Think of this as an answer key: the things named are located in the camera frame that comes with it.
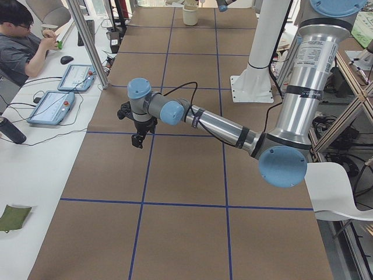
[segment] gray t-shirt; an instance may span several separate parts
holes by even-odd
[[[18,86],[29,78],[24,66],[34,57],[40,41],[32,33],[27,37],[10,37],[0,33],[0,69]]]

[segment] brown mat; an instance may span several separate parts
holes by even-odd
[[[333,279],[304,183],[273,187],[246,152],[184,123],[159,123],[136,149],[117,118],[133,78],[163,93],[197,81],[196,105],[263,130],[273,104],[233,103],[229,90],[255,26],[252,9],[199,9],[195,27],[179,8],[134,12],[30,280]]]

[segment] blue and white device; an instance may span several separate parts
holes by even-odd
[[[70,64],[66,69],[57,89],[61,91],[85,92],[93,83],[92,65]]]
[[[74,92],[47,91],[31,113],[27,122],[30,124],[57,125],[74,104]]]

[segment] black cylinder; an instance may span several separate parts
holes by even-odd
[[[21,144],[26,141],[26,136],[5,117],[0,117],[0,132],[6,135],[15,144]]]

